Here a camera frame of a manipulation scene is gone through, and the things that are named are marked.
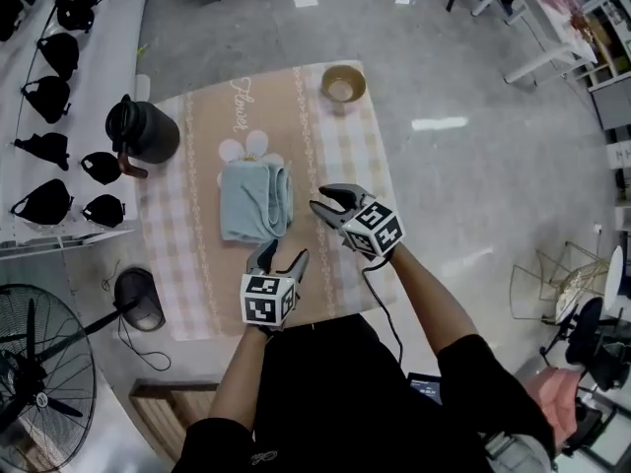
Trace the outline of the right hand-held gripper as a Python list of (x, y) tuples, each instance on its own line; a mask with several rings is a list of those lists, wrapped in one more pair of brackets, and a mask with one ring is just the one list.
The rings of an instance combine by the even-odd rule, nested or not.
[(313, 213), (330, 228), (341, 229), (349, 246), (368, 259), (387, 256), (403, 240), (404, 228), (398, 213), (362, 186), (330, 183), (321, 186), (318, 191), (345, 211), (311, 201)]

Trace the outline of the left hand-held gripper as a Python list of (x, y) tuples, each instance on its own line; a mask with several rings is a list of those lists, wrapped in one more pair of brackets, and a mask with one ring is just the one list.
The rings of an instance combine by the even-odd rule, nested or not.
[(260, 245), (247, 259), (240, 299), (245, 324), (282, 328), (297, 302), (297, 290), (310, 261), (307, 249), (299, 252), (286, 270), (271, 272), (278, 240)]

